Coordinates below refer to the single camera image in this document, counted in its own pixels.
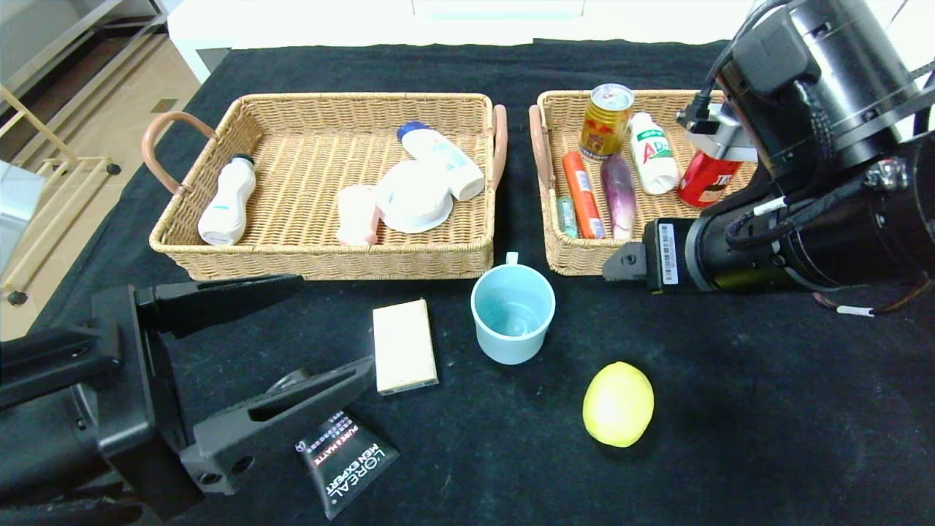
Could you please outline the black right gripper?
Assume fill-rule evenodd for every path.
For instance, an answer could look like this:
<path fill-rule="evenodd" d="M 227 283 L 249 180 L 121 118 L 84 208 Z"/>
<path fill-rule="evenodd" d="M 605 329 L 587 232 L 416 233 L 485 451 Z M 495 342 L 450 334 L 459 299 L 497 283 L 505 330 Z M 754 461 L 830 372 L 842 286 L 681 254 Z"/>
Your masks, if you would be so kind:
<path fill-rule="evenodd" d="M 754 205 L 715 205 L 695 218 L 659 218 L 648 223 L 642 242 L 628 242 L 603 263 L 608 282 L 644 282 L 654 293 L 764 291 L 768 243 L 728 242 L 729 226 Z"/>

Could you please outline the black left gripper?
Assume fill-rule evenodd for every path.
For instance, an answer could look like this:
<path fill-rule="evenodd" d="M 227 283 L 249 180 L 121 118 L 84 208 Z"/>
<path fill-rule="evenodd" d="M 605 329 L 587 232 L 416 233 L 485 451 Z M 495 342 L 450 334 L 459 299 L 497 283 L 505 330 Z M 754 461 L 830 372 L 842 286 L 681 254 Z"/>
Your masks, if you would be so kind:
<path fill-rule="evenodd" d="M 166 520 L 201 502 L 199 489 L 233 495 L 284 462 L 372 386 L 373 357 L 286 374 L 194 425 L 179 457 L 186 437 L 158 332 L 180 339 L 244 319 L 304 283 L 275 274 L 121 286 L 94 295 L 87 320 L 3 343 L 2 522 Z"/>

